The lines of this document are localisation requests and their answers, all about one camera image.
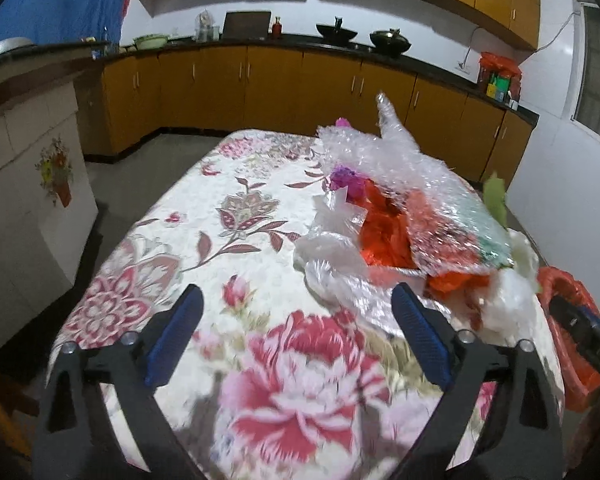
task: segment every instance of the flower pot decal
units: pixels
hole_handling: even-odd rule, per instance
[[[36,169],[40,172],[40,186],[46,190],[54,205],[58,198],[63,207],[71,202],[69,183],[74,180],[74,170],[68,157],[69,149],[60,139],[53,139],[51,146],[40,152]]]

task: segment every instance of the window frame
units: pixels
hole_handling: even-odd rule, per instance
[[[580,91],[584,79],[585,51],[586,51],[586,26],[584,22],[584,7],[600,8],[594,0],[573,0],[574,29],[573,29],[573,61],[571,65],[571,78],[567,100],[562,114],[577,128],[584,131],[588,136],[600,143],[600,134],[579,122],[576,117]]]

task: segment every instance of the blue gripper pad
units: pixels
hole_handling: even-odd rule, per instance
[[[453,381],[449,350],[425,318],[423,314],[425,307],[405,283],[394,288],[391,306],[395,320],[404,333],[425,377],[445,391]],[[442,316],[439,312],[430,312]]]
[[[146,357],[144,384],[152,390],[164,386],[171,379],[202,319],[203,306],[202,291],[195,285],[188,285],[171,307],[171,319]]]

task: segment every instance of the backsplash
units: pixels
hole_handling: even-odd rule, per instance
[[[480,53],[488,50],[512,57],[513,49],[484,30],[472,41],[467,73],[458,70],[476,25],[420,0],[131,0],[122,25],[121,44],[143,34],[162,32],[172,36],[193,35],[196,16],[208,10],[222,27],[229,10],[271,10],[280,16],[283,33],[317,35],[316,23],[332,24],[334,16],[343,26],[356,30],[354,41],[369,44],[374,30],[400,28],[412,47],[408,55],[476,81]]]

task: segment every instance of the floor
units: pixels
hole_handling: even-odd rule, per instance
[[[85,247],[76,284],[0,350],[0,370],[28,384],[30,395],[40,396],[55,335],[102,262],[131,225],[220,140],[218,137],[160,135],[116,164],[87,163],[100,214]],[[522,230],[512,214],[509,225]],[[565,443],[580,418],[575,413],[565,415]]]

